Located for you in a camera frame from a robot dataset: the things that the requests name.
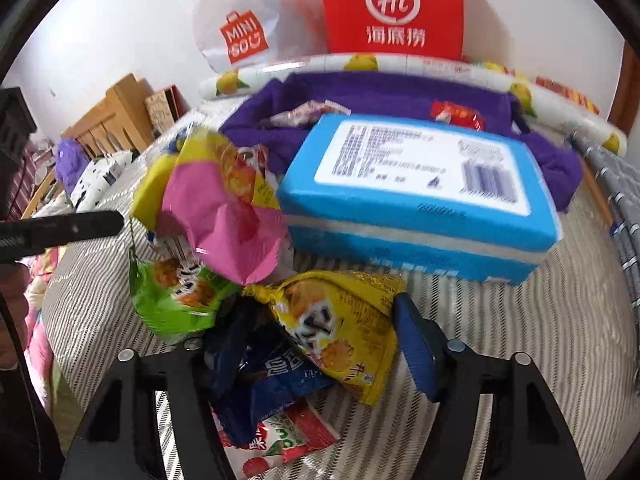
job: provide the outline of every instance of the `barcode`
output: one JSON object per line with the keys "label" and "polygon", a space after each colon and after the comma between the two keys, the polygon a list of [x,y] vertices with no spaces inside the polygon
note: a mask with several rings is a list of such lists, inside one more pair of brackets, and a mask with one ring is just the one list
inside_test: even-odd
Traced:
{"label": "barcode", "polygon": [[468,160],[462,165],[462,171],[465,177],[466,192],[510,203],[518,201],[510,171],[495,166],[475,164],[472,160]]}

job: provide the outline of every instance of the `white label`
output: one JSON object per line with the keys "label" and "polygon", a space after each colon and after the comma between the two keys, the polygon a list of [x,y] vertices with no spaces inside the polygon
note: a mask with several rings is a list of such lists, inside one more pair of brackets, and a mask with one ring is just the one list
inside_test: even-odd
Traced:
{"label": "white label", "polygon": [[507,146],[410,124],[343,121],[318,166],[315,181],[530,214],[518,167]]}

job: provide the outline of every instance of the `yellow snack bag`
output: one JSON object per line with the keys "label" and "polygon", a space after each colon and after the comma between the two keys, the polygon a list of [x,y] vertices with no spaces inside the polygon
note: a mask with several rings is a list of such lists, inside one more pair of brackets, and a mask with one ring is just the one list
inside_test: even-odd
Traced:
{"label": "yellow snack bag", "polygon": [[363,404],[375,404],[396,353],[391,319],[399,276],[310,270],[243,294],[271,307],[302,352]]}

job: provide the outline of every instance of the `mattress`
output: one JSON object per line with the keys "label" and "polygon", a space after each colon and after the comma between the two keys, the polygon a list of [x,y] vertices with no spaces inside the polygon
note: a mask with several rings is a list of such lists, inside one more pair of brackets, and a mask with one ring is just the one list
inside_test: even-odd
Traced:
{"label": "mattress", "polygon": [[[182,118],[108,190],[100,209],[129,210],[132,194],[172,134],[190,120],[219,126],[242,98],[219,100]],[[615,468],[640,430],[636,397],[636,326],[615,246],[589,191],[580,186],[561,216],[564,240],[521,285],[471,282],[402,272],[422,314],[447,337],[475,351],[508,358],[525,351],[535,360],[567,420],[587,478]],[[143,258],[142,228],[134,231]],[[129,299],[128,230],[106,240],[70,244],[53,276],[43,316],[56,359],[86,408],[118,352],[167,351],[142,325]],[[298,270],[361,269],[347,262],[296,255]],[[437,405],[419,394],[398,353],[388,387],[373,407],[360,405],[340,386],[310,401],[340,433],[339,443],[264,474],[265,479],[409,478],[428,437]],[[158,395],[158,421],[168,478],[182,477],[166,396]],[[491,399],[482,398],[465,477],[479,478]]]}

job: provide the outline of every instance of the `hi logo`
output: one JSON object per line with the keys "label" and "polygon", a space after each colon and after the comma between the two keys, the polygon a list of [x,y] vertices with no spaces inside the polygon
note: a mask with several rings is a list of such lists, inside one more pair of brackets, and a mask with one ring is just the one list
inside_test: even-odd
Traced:
{"label": "hi logo", "polygon": [[371,15],[387,25],[404,25],[420,12],[420,0],[365,0]]}

